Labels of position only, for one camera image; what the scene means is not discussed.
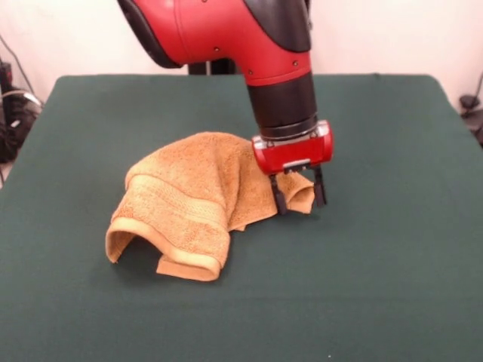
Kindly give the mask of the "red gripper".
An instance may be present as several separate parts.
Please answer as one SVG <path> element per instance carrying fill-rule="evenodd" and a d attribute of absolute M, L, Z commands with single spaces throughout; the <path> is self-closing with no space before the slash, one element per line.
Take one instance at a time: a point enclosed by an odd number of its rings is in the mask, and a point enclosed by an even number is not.
<path fill-rule="evenodd" d="M 266 175 L 278 214 L 288 211 L 285 195 L 278 188 L 276 174 L 312 167 L 314 195 L 318 207 L 327 204 L 324 178 L 320 164 L 329 162 L 334 153 L 334 138 L 328 121 L 318 121 L 316 127 L 302 137 L 292 140 L 268 141 L 261 136 L 251 140 L 257 165 Z"/>

